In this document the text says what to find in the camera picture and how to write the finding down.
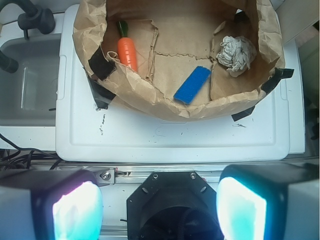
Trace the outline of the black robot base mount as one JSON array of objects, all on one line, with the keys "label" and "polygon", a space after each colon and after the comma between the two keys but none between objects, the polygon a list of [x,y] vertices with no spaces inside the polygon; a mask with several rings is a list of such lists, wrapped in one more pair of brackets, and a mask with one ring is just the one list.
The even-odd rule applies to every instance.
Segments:
[{"label": "black robot base mount", "polygon": [[152,172],[126,200],[130,240],[223,240],[216,191],[196,172]]}]

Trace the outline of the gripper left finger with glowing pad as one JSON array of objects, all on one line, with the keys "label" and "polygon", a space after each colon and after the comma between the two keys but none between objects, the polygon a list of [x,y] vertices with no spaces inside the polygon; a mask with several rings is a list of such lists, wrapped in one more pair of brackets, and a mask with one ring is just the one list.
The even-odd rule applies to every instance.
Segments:
[{"label": "gripper left finger with glowing pad", "polygon": [[97,240],[103,196],[89,170],[0,173],[2,240]]}]

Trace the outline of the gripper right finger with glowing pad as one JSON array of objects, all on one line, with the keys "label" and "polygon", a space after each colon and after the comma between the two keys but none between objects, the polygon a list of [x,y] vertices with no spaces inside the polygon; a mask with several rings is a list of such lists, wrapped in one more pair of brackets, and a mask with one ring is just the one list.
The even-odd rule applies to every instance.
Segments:
[{"label": "gripper right finger with glowing pad", "polygon": [[219,178],[216,211],[227,240],[318,240],[319,165],[228,165]]}]

